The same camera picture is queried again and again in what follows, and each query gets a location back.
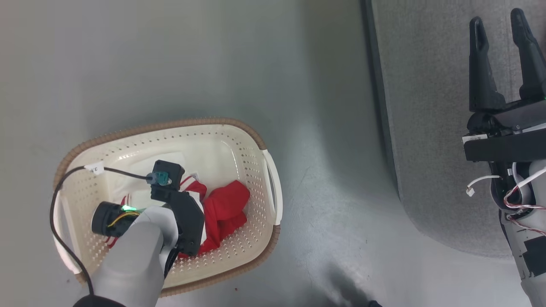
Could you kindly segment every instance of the laundry basket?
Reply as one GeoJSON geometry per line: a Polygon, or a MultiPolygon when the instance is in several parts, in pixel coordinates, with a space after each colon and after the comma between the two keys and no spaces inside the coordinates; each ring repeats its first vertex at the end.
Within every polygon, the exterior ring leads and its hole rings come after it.
{"type": "MultiPolygon", "coordinates": [[[[220,248],[197,257],[178,259],[165,279],[161,296],[211,285],[263,263],[280,233],[281,185],[263,140],[241,121],[188,119],[89,140],[66,155],[57,168],[54,187],[74,167],[103,161],[105,166],[129,171],[128,166],[133,162],[170,152],[182,153],[186,172],[197,173],[199,181],[209,190],[239,180],[251,196],[244,210],[246,224],[223,240],[220,248]]],[[[103,237],[91,232],[91,218],[101,201],[112,201],[112,185],[120,176],[110,172],[95,176],[82,170],[68,177],[57,197],[67,219],[74,252],[90,274],[109,250],[103,237]]],[[[60,230],[61,210],[59,205],[55,208],[54,222],[60,230]]],[[[84,282],[81,270],[60,244],[55,243],[65,265],[84,282]]]]}

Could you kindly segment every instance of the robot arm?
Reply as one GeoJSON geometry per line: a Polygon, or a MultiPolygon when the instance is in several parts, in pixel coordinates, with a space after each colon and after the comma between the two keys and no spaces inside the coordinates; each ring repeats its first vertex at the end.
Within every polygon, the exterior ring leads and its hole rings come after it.
{"type": "MultiPolygon", "coordinates": [[[[531,163],[530,172],[546,167],[546,160],[531,163]]],[[[537,204],[546,203],[546,177],[538,177],[533,181],[533,190],[537,204]]],[[[546,229],[546,210],[533,210],[516,220],[507,219],[501,211],[501,225],[505,229],[506,238],[514,255],[521,278],[521,287],[529,296],[533,307],[546,306],[546,237],[533,230],[546,229]]]]}
{"type": "Polygon", "coordinates": [[[546,167],[546,62],[521,9],[512,10],[511,22],[523,75],[521,100],[506,103],[497,92],[485,28],[475,17],[470,22],[469,109],[473,114],[463,141],[466,159],[488,162],[497,177],[491,181],[491,195],[499,207],[521,286],[533,307],[544,307],[546,175],[526,186],[518,183],[546,167]]]}
{"type": "MultiPolygon", "coordinates": [[[[164,235],[157,224],[135,223],[91,276],[95,294],[82,297],[74,306],[155,306],[164,282],[167,258],[162,255],[170,252],[163,243],[164,235]]],[[[82,296],[88,294],[87,288],[82,291],[82,296]]]]}
{"type": "Polygon", "coordinates": [[[158,160],[146,177],[151,198],[165,202],[161,207],[127,213],[118,204],[98,205],[92,232],[118,240],[74,306],[153,307],[178,254],[197,255],[204,214],[192,196],[178,191],[183,173],[180,165],[158,160]]]}

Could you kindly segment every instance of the red cloth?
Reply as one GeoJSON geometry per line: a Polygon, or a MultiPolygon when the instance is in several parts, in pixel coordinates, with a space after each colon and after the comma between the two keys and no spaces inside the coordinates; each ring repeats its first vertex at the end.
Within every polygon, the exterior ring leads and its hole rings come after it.
{"type": "MultiPolygon", "coordinates": [[[[250,192],[239,181],[217,188],[204,201],[206,186],[199,181],[192,182],[184,191],[198,192],[203,204],[206,240],[199,249],[199,255],[219,248],[223,239],[246,223],[242,210],[250,198],[250,192]]],[[[187,258],[184,254],[179,254],[179,257],[187,258]]]]}

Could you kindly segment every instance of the gray surface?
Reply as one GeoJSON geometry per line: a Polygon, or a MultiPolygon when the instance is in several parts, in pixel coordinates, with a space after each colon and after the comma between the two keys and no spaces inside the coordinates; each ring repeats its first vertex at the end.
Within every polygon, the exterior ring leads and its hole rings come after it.
{"type": "Polygon", "coordinates": [[[66,152],[191,116],[237,117],[263,136],[281,237],[257,269],[159,306],[528,305],[514,263],[449,249],[404,213],[355,1],[5,0],[0,42],[3,305],[67,306],[80,291],[48,224],[66,152]]]}
{"type": "Polygon", "coordinates": [[[398,187],[408,216],[447,246],[510,258],[489,183],[477,184],[472,198],[465,193],[470,181],[489,174],[486,163],[466,161],[461,143],[471,115],[468,24],[481,16],[498,91],[514,101],[521,74],[510,11],[524,10],[545,50],[544,1],[373,3],[398,187]]]}

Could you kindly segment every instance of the white label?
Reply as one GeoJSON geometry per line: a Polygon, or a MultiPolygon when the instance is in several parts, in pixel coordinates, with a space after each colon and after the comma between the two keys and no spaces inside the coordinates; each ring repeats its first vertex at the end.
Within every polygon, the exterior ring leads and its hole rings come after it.
{"type": "Polygon", "coordinates": [[[462,137],[462,143],[465,144],[468,141],[483,140],[486,138],[487,138],[487,134],[468,135],[466,137],[462,137]]]}
{"type": "Polygon", "coordinates": [[[85,169],[89,170],[91,173],[93,173],[95,175],[100,175],[100,174],[102,174],[104,172],[104,162],[103,161],[93,163],[93,164],[88,164],[88,165],[86,165],[84,167],[85,167],[85,169]]]}

